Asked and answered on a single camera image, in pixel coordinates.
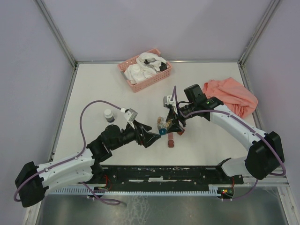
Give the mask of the pink shirt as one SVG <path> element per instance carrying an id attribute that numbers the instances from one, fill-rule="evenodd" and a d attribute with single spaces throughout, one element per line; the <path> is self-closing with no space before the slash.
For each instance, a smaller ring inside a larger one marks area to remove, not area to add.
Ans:
<path id="1" fill-rule="evenodd" d="M 204 84 L 202 91 L 208 98 L 216 97 L 221 100 L 242 119 L 251 115 L 258 105 L 255 95 L 232 77 L 209 80 Z"/>

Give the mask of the glass pill bottle yellow pills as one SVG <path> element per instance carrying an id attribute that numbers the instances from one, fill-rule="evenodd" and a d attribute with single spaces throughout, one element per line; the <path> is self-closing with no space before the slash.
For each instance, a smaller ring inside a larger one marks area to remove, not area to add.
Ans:
<path id="1" fill-rule="evenodd" d="M 166 118 L 165 117 L 158 117 L 157 119 L 157 126 L 162 126 L 163 128 L 167 129 L 169 126 L 169 123 L 166 123 Z"/>

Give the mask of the teal pill box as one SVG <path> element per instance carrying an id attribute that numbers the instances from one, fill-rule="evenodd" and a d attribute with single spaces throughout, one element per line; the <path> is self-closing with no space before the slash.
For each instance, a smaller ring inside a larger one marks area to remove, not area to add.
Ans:
<path id="1" fill-rule="evenodd" d="M 160 135 L 166 135 L 166 129 L 165 128 L 159 129 L 158 131 L 159 131 Z"/>

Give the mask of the white bottle cap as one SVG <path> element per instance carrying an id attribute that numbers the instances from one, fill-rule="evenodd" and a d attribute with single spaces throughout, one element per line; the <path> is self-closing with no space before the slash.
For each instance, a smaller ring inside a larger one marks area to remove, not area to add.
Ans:
<path id="1" fill-rule="evenodd" d="M 115 117 L 113 112 L 110 109 L 105 109 L 104 110 L 104 117 L 107 122 L 112 123 L 115 121 Z"/>

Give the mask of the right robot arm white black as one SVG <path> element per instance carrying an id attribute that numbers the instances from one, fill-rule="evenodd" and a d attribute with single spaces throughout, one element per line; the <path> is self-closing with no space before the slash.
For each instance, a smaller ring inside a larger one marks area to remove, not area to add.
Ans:
<path id="1" fill-rule="evenodd" d="M 206 97 L 198 84 L 184 89 L 184 93 L 187 101 L 183 107 L 177 100 L 176 89 L 163 99 L 164 107 L 169 110 L 167 133 L 182 132 L 186 121 L 198 116 L 220 126 L 247 150 L 246 157 L 229 158 L 221 163 L 221 168 L 215 171 L 218 182 L 226 183 L 233 176 L 246 173 L 258 180 L 268 175 L 285 176 L 282 142 L 276 132 L 267 133 L 251 126 L 218 98 Z"/>

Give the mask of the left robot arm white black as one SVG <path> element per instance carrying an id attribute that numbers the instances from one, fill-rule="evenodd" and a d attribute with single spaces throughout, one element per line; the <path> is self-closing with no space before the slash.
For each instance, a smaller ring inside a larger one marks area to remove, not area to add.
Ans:
<path id="1" fill-rule="evenodd" d="M 58 161 L 36 165 L 26 163 L 15 179 L 14 201 L 24 208 L 42 201 L 50 192 L 75 183 L 100 182 L 104 177 L 101 163 L 112 156 L 112 151 L 131 142 L 145 148 L 160 139 L 148 125 L 134 121 L 125 129 L 109 125 L 83 150 Z"/>

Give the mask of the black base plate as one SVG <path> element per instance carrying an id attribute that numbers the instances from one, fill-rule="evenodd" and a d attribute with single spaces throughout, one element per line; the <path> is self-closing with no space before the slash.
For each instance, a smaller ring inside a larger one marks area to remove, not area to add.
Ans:
<path id="1" fill-rule="evenodd" d="M 110 191 L 208 191 L 209 185 L 243 184 L 242 175 L 229 177 L 221 166 L 104 165 L 88 184 L 108 184 Z"/>

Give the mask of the white cloth in basket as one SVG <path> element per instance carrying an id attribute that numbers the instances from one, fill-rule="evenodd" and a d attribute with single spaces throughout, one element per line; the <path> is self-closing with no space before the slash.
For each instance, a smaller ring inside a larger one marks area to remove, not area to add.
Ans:
<path id="1" fill-rule="evenodd" d="M 135 64 L 128 66 L 124 75 L 132 85 L 136 85 L 169 68 L 164 58 L 154 53 L 143 52 L 135 59 Z"/>

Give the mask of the pink plastic basket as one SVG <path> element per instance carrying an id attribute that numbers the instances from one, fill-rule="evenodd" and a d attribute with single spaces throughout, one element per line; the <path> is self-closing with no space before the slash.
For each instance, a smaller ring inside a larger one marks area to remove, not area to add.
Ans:
<path id="1" fill-rule="evenodd" d="M 156 49 L 156 48 L 151 49 L 151 50 L 148 50 L 148 51 L 146 51 L 146 53 L 154 53 L 154 54 L 157 54 L 158 56 L 162 57 L 161 52 L 160 52 L 158 49 Z M 147 79 L 147 80 L 145 80 L 145 81 L 143 81 L 143 82 L 141 82 L 141 83 L 139 83 L 139 84 L 132 85 L 132 84 L 130 83 L 130 81 L 125 77 L 124 72 L 125 72 L 125 70 L 128 68 L 129 65 L 135 64 L 135 59 L 136 59 L 138 56 L 132 57 L 132 58 L 130 58 L 130 59 L 128 59 L 128 60 L 126 60 L 126 61 L 121 62 L 121 63 L 118 64 L 118 69 L 119 69 L 119 71 L 120 71 L 121 74 L 124 76 L 124 78 L 125 78 L 127 84 L 130 86 L 131 90 L 132 90 L 134 93 L 136 93 L 136 92 L 138 92 L 138 91 L 140 91 L 140 90 L 142 90 L 142 89 L 145 89 L 146 87 L 148 87 L 148 86 L 150 86 L 150 85 L 152 85 L 152 84 L 155 84 L 155 83 L 157 83 L 157 82 L 159 82 L 159 81 L 161 81 L 161 80 L 167 78 L 167 77 L 171 74 L 172 66 L 171 66 L 171 64 L 169 63 L 169 61 L 167 61 L 167 65 L 170 66 L 169 69 L 167 69 L 167 70 L 164 71 L 164 72 L 160 72 L 160 73 L 158 73 L 157 75 L 153 76 L 152 78 Z"/>

